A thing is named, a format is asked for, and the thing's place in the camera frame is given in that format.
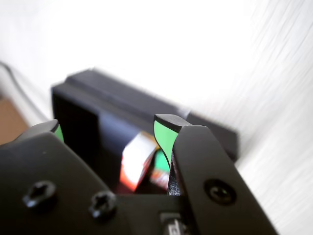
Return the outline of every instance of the cable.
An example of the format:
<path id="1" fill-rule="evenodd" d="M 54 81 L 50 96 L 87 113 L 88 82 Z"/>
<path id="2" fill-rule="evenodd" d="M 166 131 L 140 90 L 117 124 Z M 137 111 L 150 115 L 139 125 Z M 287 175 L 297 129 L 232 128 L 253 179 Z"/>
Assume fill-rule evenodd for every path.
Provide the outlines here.
<path id="1" fill-rule="evenodd" d="M 12 72 L 12 69 L 10 68 L 10 66 L 8 66 L 6 63 L 0 61 L 0 65 L 2 65 L 5 70 L 7 71 L 7 73 L 9 74 L 13 84 L 15 85 L 15 87 L 18 89 L 18 91 L 20 92 L 20 94 L 27 100 L 27 102 L 30 104 L 30 106 L 32 107 L 32 109 L 36 112 L 36 114 L 38 116 L 40 116 L 40 118 L 44 121 L 48 121 L 49 118 L 43 114 L 42 111 L 40 111 L 40 109 L 34 104 L 34 102 L 29 98 L 29 96 L 26 94 L 26 92 L 23 90 L 23 88 L 20 86 L 20 84 L 17 82 L 16 77 L 14 76 L 14 73 Z"/>

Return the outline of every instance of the white background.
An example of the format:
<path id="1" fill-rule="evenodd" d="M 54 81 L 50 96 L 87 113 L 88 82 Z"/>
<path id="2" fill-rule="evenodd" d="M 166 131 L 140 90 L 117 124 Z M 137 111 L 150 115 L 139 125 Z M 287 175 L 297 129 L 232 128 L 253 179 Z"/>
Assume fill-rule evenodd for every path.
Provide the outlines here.
<path id="1" fill-rule="evenodd" d="M 240 133 L 238 170 L 281 234 L 313 234 L 313 1 L 0 0 L 0 60 L 52 117 L 91 66 Z M 0 89 L 41 122 L 4 70 Z"/>

